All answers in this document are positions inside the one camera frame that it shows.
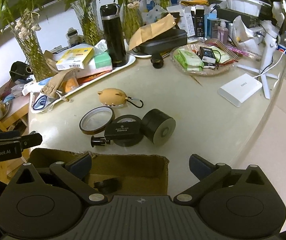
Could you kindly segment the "brown cardboard box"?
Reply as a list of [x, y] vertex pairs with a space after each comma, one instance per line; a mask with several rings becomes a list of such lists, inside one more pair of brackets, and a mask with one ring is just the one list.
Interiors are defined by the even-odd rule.
[[68, 163], [81, 154], [91, 155], [91, 169], [83, 181], [107, 195], [162, 196], [168, 189], [168, 159], [159, 155], [117, 155], [93, 152], [74, 153], [35, 148], [28, 161], [51, 183], [51, 164]]

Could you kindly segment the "tan pig-shaped pouch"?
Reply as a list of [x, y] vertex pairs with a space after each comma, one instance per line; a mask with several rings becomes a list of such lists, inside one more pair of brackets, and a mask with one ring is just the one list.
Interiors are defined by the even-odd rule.
[[97, 92], [99, 102], [104, 106], [123, 107], [126, 103], [130, 103], [136, 108], [142, 108], [144, 102], [128, 96], [123, 90], [116, 88], [106, 88]]

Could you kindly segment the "white tray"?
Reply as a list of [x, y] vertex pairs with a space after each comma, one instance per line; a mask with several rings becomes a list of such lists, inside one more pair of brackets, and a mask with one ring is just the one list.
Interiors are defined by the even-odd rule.
[[[97, 70], [95, 70], [95, 63], [94, 63], [94, 57], [96, 55], [102, 54], [104, 52], [107, 52], [107, 46], [106, 46], [106, 41], [105, 40], [101, 40], [99, 43], [97, 43], [97, 45], [95, 46], [90, 46], [88, 44], [85, 43], [81, 43], [77, 46], [74, 46], [72, 48], [68, 48], [65, 51], [59, 53], [59, 54], [55, 54], [54, 55], [54, 62], [57, 63], [57, 61], [59, 61], [59, 59], [63, 56], [63, 54], [69, 50], [69, 49], [76, 49], [76, 48], [86, 48], [86, 47], [92, 47], [94, 48], [94, 56], [93, 58], [90, 60], [90, 62], [86, 65], [86, 67], [84, 69], [81, 68], [76, 68], [75, 74], [76, 74], [76, 78], [79, 84], [79, 87], [69, 93], [67, 93], [66, 95], [64, 95], [64, 97], [68, 97], [71, 94], [73, 94], [74, 92], [77, 92], [78, 90], [82, 89], [83, 87], [86, 87], [87, 85], [95, 82], [95, 80], [98, 80], [104, 76], [107, 76], [111, 73], [117, 72], [118, 70], [121, 70], [123, 68], [126, 68], [128, 66], [130, 66], [131, 64], [133, 64], [136, 61], [136, 58], [134, 55], [131, 54], [126, 54], [127, 57], [127, 63], [122, 66], [122, 67], [118, 67], [118, 68], [113, 68], [110, 71], [105, 71], [105, 72], [98, 72]], [[34, 104], [34, 102], [36, 101], [36, 99], [41, 96], [44, 95], [41, 93], [41, 89], [49, 82], [49, 80], [52, 77], [48, 77], [47, 79], [44, 79], [42, 81], [36, 82], [30, 82], [27, 85], [24, 86], [24, 89], [22, 90], [22, 94], [23, 95], [30, 95], [30, 111], [31, 113], [41, 113], [42, 111], [47, 111], [48, 109], [50, 109], [55, 103], [62, 101], [62, 99], [57, 98], [57, 99], [52, 99], [52, 98], [47, 98], [47, 105], [44, 109], [39, 110], [39, 111], [35, 111], [32, 109], [32, 106]]]

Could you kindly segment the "yellow white box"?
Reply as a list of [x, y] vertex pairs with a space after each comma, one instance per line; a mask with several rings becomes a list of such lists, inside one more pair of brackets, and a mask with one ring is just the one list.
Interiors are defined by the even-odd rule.
[[70, 68], [84, 69], [94, 56], [94, 48], [76, 48], [67, 50], [57, 61], [57, 70], [67, 70]]

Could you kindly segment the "green tissue box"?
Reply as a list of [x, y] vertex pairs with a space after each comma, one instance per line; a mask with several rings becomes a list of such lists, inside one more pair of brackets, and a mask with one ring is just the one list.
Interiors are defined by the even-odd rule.
[[94, 63], [95, 70], [97, 70], [98, 72], [105, 72], [113, 69], [112, 59], [110, 58], [108, 52], [96, 55], [94, 57]]

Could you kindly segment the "glass snack plate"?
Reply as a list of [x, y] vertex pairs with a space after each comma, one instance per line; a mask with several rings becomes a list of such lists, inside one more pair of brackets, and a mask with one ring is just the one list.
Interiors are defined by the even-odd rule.
[[196, 42], [171, 51], [174, 65], [185, 74], [215, 76], [229, 71], [239, 57], [225, 45]]

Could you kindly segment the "small black cylinder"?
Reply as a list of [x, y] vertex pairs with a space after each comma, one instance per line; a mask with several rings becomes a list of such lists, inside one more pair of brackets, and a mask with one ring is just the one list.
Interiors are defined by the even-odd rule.
[[152, 54], [151, 64], [155, 69], [160, 69], [164, 65], [164, 59], [159, 53]]

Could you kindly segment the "glass vase plant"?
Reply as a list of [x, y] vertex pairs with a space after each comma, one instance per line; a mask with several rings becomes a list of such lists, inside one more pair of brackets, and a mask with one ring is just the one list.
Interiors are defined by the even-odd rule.
[[121, 6], [120, 17], [124, 37], [127, 44], [135, 32], [143, 26], [143, 20], [139, 11], [139, 0], [117, 0]]
[[73, 9], [79, 21], [84, 40], [96, 45], [102, 38], [97, 19], [97, 0], [64, 0], [66, 9]]
[[36, 34], [41, 30], [40, 11], [45, 3], [46, 0], [0, 0], [0, 34], [9, 27], [36, 81], [55, 75], [46, 62]]

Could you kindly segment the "black zip case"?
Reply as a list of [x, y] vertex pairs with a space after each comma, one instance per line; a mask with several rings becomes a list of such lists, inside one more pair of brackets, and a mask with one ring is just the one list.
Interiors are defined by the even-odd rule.
[[148, 55], [160, 54], [187, 44], [187, 32], [181, 29], [170, 29], [134, 48], [135, 52]]

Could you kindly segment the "brown paper envelope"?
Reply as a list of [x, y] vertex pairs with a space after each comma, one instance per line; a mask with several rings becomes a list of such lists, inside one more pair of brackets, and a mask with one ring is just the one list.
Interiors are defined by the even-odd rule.
[[141, 45], [142, 43], [151, 40], [160, 34], [172, 29], [176, 25], [176, 20], [171, 14], [167, 14], [157, 22], [140, 27], [131, 37], [128, 48], [133, 48]]

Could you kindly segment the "black thermos bottle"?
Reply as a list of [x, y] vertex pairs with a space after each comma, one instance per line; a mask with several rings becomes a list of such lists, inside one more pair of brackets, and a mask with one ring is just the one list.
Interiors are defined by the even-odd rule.
[[123, 31], [120, 20], [120, 6], [106, 4], [100, 7], [104, 38], [113, 68], [122, 67], [127, 63]]

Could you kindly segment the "middle glass vase plant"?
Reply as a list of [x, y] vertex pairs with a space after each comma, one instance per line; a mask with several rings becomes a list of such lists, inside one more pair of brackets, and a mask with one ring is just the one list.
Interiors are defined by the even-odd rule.
[[79, 21], [84, 40], [96, 45], [102, 38], [97, 19], [97, 0], [64, 0], [66, 9], [73, 9]]

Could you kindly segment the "white gimbal stand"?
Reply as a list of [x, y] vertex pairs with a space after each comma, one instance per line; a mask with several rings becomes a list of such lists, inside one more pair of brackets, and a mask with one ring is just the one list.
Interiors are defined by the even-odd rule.
[[260, 69], [257, 70], [242, 64], [238, 64], [237, 67], [253, 73], [258, 73], [257, 78], [260, 77], [262, 82], [264, 96], [266, 99], [270, 99], [270, 89], [268, 86], [267, 77], [271, 77], [271, 75], [268, 74], [268, 71], [277, 64], [277, 62], [274, 63], [273, 54], [277, 48], [279, 27], [274, 26], [271, 21], [263, 21], [261, 26], [265, 30], [265, 47], [260, 60]]

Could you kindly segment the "white foil container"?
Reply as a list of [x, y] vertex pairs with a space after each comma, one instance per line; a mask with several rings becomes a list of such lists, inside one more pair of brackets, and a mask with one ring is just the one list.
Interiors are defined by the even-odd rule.
[[260, 0], [226, 0], [227, 8], [250, 16], [258, 17], [262, 7], [271, 7]]

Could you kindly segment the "right glass vase plant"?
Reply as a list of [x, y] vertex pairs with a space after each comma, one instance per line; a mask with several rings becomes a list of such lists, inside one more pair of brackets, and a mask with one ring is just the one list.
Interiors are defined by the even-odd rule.
[[139, 0], [117, 0], [121, 6], [120, 17], [124, 37], [127, 44], [135, 32], [143, 26], [143, 20], [139, 11]]

